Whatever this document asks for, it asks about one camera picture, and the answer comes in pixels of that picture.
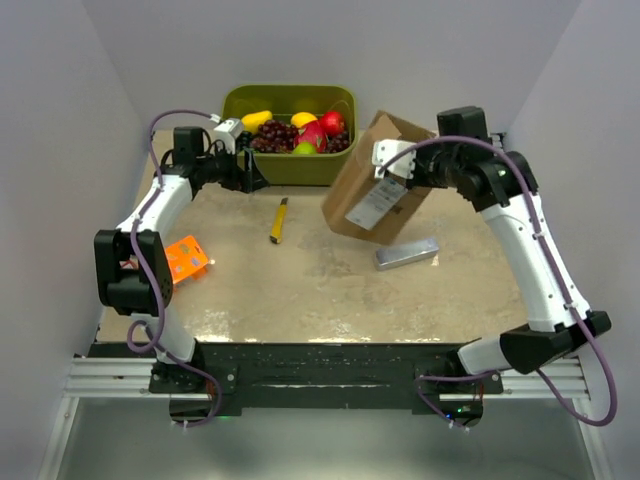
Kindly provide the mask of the yellow black utility knife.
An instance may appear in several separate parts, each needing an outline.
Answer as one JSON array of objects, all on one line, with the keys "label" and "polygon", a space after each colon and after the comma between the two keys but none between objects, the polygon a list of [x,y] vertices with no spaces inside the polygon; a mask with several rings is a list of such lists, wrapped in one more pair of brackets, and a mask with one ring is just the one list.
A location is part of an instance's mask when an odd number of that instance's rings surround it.
[{"label": "yellow black utility knife", "polygon": [[277,208],[269,239],[273,244],[280,244],[283,238],[284,220],[288,210],[288,198],[282,198]]}]

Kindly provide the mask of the brown cardboard express box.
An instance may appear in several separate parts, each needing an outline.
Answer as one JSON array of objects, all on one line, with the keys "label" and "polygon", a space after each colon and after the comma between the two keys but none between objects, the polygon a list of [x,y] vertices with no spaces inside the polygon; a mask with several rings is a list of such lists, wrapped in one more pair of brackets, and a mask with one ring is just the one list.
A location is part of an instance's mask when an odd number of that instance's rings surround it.
[{"label": "brown cardboard express box", "polygon": [[392,244],[431,190],[408,189],[406,180],[393,174],[377,179],[372,163],[375,143],[382,140],[417,143],[435,136],[428,129],[378,111],[322,203],[321,210],[330,230],[380,245]]}]

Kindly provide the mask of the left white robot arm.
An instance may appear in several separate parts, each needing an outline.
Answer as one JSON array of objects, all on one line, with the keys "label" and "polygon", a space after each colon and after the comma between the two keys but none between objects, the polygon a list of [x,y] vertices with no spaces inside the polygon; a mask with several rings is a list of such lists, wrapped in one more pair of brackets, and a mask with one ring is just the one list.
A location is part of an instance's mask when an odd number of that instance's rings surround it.
[{"label": "left white robot arm", "polygon": [[153,160],[155,176],[143,200],[118,226],[94,237],[101,303],[146,330],[148,343],[133,351],[153,351],[160,361],[175,364],[171,378],[185,392],[205,385],[207,368],[193,359],[196,340],[170,308],[174,287],[163,240],[203,186],[245,194],[268,186],[253,151],[239,144],[243,132],[235,118],[212,133],[175,128],[171,151]]}]

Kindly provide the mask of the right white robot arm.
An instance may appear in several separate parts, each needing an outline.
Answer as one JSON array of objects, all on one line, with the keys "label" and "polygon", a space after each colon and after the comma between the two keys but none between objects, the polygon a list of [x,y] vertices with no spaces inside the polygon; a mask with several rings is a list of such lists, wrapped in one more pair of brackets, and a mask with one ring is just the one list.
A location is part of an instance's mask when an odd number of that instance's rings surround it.
[{"label": "right white robot arm", "polygon": [[465,106],[437,116],[444,142],[416,150],[412,184],[453,188],[483,218],[502,246],[520,289],[526,324],[472,341],[445,369],[448,386],[469,392],[481,373],[534,370],[611,328],[609,315],[580,294],[550,233],[537,180],[519,152],[492,145],[484,111]]}]

